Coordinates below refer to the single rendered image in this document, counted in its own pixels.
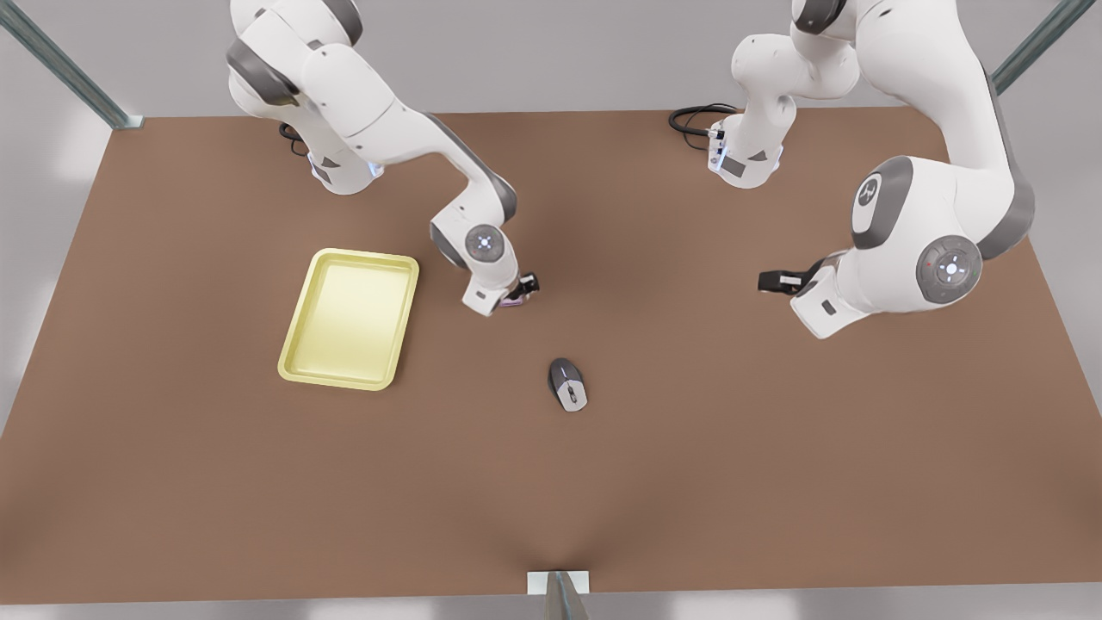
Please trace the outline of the grey computer mouse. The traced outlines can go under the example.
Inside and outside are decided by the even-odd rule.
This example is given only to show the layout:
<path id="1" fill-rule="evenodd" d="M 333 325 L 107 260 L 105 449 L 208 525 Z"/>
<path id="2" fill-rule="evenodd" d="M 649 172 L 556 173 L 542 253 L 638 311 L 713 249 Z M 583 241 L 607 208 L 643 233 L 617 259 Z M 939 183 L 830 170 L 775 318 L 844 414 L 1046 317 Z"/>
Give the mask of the grey computer mouse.
<path id="1" fill-rule="evenodd" d="M 584 378 L 568 358 L 559 357 L 548 365 L 548 388 L 564 411 L 577 412 L 587 404 Z"/>

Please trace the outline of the silver frame post with foot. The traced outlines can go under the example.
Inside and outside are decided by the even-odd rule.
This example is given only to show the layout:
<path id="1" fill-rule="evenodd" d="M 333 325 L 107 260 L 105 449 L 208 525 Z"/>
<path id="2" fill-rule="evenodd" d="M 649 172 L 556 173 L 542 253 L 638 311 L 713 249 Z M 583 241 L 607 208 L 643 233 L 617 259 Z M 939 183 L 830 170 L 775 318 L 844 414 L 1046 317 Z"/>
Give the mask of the silver frame post with foot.
<path id="1" fill-rule="evenodd" d="M 590 589 L 588 572 L 527 572 L 527 595 L 543 596 L 542 620 L 591 620 L 581 595 Z"/>

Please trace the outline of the yellow rectangular tray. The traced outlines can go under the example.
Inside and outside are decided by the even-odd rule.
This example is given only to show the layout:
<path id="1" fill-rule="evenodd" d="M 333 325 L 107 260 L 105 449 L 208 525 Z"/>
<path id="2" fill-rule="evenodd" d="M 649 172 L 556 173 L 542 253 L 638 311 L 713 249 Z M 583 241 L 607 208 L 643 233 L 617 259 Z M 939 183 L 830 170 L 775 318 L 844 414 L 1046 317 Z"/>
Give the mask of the yellow rectangular tray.
<path id="1" fill-rule="evenodd" d="M 418 282 L 412 257 L 316 252 L 278 361 L 283 380 L 382 391 L 393 381 Z"/>

